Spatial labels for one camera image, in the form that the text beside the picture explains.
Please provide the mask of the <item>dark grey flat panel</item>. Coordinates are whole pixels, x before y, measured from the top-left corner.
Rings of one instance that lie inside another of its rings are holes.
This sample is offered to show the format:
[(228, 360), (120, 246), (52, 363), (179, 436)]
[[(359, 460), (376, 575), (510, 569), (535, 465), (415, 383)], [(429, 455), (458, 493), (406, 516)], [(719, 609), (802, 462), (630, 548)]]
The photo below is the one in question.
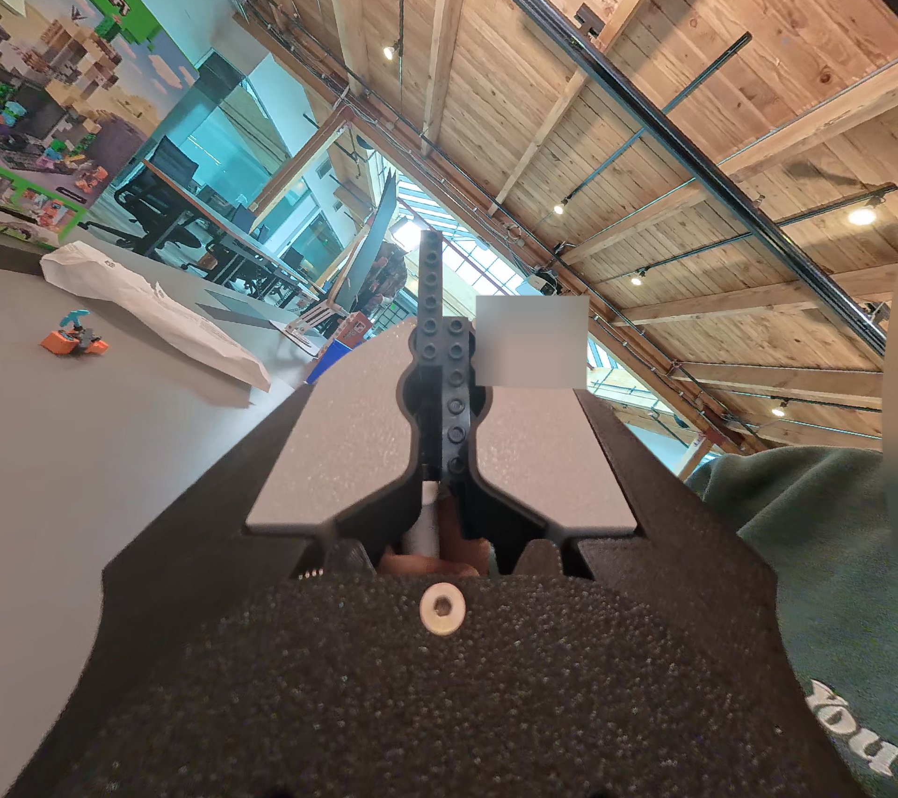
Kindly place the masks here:
[(261, 317), (255, 313), (246, 313), (234, 311), (219, 306), (211, 306), (204, 303), (197, 303), (196, 310), (201, 312), (209, 320), (218, 322), (227, 322), (232, 324), (240, 324), (242, 326), (250, 326), (259, 329), (276, 330), (276, 326), (270, 320)]

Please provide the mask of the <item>black ceiling pipe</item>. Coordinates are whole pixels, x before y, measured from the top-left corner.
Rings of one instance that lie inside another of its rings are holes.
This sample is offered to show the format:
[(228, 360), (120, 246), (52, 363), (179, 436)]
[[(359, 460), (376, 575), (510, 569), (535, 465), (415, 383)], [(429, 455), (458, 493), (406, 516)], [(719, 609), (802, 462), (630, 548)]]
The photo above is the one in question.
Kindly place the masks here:
[(735, 215), (780, 263), (786, 265), (836, 321), (884, 357), (886, 335), (869, 320), (847, 292), (826, 275), (810, 256), (756, 207), (747, 194), (725, 175), (657, 106), (601, 51), (596, 49), (549, 0), (512, 0), (567, 56), (612, 99), (649, 131), (664, 150), (682, 165), (715, 200)]

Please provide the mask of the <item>grey stepped brick wall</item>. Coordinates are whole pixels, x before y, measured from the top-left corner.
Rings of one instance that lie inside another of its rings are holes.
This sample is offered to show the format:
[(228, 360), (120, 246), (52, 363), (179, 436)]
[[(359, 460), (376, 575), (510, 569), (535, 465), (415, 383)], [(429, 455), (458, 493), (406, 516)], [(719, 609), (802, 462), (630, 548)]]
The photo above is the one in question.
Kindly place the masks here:
[(414, 416), (427, 473), (448, 486), (464, 483), (471, 431), (471, 329), (443, 313), (443, 240), (421, 235), (418, 324), (414, 334)]

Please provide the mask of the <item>long wooden office table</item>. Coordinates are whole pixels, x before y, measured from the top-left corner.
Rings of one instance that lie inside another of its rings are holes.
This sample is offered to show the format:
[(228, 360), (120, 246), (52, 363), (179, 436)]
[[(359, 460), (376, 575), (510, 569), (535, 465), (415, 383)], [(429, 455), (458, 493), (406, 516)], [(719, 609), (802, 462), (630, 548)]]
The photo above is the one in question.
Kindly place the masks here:
[(243, 246), (245, 248), (244, 254), (249, 254), (250, 257), (257, 261), (264, 261), (265, 264), (272, 265), (279, 272), (279, 277), (287, 279), (292, 278), (296, 282), (298, 291), (304, 293), (309, 299), (315, 300), (324, 296), (323, 291), (315, 286), (314, 283), (310, 282), (289, 265), (286, 265), (281, 258), (267, 253), (262, 244), (256, 241), (248, 232), (242, 231), (240, 228), (236, 227), (232, 221), (218, 215), (194, 194), (165, 174), (157, 165), (151, 163), (149, 160), (142, 160), (141, 164), (146, 170), (150, 171), (166, 186), (173, 189), (181, 198), (183, 198), (198, 216), (208, 220), (212, 226), (218, 228), (222, 233), (226, 233), (232, 242)]

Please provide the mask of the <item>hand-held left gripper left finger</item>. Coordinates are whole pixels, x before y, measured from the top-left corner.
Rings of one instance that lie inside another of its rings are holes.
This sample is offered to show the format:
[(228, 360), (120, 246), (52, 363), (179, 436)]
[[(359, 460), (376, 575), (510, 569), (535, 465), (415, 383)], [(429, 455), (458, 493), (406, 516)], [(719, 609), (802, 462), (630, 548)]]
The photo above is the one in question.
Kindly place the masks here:
[(312, 384), (246, 519), (250, 533), (322, 545), (349, 537), (380, 553), (414, 526), (420, 431), (399, 400), (415, 324), (406, 319), (365, 341)]

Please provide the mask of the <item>orange and teal brick figure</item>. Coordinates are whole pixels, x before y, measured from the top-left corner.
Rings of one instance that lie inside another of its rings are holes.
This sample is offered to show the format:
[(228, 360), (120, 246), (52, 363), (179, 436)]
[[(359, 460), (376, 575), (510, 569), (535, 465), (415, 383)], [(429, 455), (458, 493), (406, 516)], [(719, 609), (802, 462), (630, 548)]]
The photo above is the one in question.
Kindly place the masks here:
[(82, 321), (89, 314), (89, 310), (70, 311), (40, 345), (58, 356), (104, 355), (109, 345)]

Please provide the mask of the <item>black mesh office chair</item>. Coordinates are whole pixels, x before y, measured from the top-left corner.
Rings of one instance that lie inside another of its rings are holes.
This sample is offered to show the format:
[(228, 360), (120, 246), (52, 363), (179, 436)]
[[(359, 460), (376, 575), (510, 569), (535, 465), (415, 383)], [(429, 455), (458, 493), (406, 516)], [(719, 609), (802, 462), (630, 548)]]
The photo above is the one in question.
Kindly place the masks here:
[(169, 138), (163, 137), (149, 160), (114, 193), (121, 206), (145, 232), (134, 243), (139, 254), (152, 254), (166, 242), (198, 249), (200, 240), (177, 221), (183, 214), (191, 215), (189, 203), (162, 176), (155, 175), (149, 166), (158, 168), (174, 185), (188, 190), (197, 163), (185, 155)]

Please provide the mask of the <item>person's right hand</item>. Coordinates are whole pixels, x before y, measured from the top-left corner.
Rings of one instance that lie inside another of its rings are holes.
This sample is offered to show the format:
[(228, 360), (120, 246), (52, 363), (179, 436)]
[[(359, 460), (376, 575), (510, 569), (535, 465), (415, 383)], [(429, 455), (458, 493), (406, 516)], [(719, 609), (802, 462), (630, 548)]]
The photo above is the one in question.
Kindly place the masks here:
[(439, 494), (440, 557), (407, 556), (403, 537), (395, 550), (389, 545), (377, 572), (390, 576), (439, 576), (459, 578), (485, 576), (489, 572), (491, 546), (484, 538), (466, 539), (459, 521), (457, 502), (448, 492)]

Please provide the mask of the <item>blue plastic bin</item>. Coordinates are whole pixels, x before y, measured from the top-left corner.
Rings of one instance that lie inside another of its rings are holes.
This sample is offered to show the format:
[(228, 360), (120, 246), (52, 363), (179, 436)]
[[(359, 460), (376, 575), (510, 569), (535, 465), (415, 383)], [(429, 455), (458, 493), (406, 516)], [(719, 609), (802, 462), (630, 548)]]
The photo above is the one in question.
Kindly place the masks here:
[(305, 377), (305, 383), (314, 383), (326, 370), (332, 367), (339, 360), (344, 358), (352, 351), (352, 348), (342, 343), (340, 340), (333, 340), (325, 348), (320, 358), (316, 359), (315, 364), (311, 366), (309, 373)]

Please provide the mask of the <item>green printed toy box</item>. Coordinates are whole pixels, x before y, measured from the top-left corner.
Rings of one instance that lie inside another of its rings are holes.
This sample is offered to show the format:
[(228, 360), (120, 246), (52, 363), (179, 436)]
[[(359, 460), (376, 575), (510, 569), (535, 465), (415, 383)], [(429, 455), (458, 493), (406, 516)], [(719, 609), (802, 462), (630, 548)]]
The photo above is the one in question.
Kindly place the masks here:
[(196, 71), (142, 0), (25, 0), (1, 17), (1, 233), (57, 248)]

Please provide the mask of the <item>person's green sweatshirt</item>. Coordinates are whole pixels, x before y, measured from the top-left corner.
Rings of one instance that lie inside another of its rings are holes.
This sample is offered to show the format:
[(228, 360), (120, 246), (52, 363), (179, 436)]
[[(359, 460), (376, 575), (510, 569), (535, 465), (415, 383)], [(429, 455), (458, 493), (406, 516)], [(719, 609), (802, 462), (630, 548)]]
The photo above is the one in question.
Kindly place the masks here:
[(896, 537), (880, 452), (793, 446), (687, 485), (773, 570), (780, 635), (815, 720), (869, 796), (897, 795)]

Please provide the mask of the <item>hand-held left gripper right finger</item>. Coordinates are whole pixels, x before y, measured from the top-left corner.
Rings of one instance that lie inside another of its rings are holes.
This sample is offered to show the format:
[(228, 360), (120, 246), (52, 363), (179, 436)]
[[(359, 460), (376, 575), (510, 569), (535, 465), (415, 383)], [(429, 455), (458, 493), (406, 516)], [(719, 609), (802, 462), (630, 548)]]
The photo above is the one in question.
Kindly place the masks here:
[(473, 526), (496, 549), (631, 537), (637, 520), (580, 402), (585, 319), (477, 319), (486, 404), (471, 439)]

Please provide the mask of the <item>grey upright board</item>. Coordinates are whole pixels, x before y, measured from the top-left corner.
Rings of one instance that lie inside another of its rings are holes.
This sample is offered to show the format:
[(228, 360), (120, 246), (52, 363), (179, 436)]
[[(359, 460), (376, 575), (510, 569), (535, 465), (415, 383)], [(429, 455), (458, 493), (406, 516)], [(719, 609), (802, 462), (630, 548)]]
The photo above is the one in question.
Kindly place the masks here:
[(350, 255), (334, 284), (331, 298), (344, 313), (350, 312), (357, 294), (361, 291), (365, 277), (376, 260), (384, 242), (384, 236), (395, 213), (397, 205), (397, 177), (392, 172), (386, 179), (380, 204), (365, 237)]

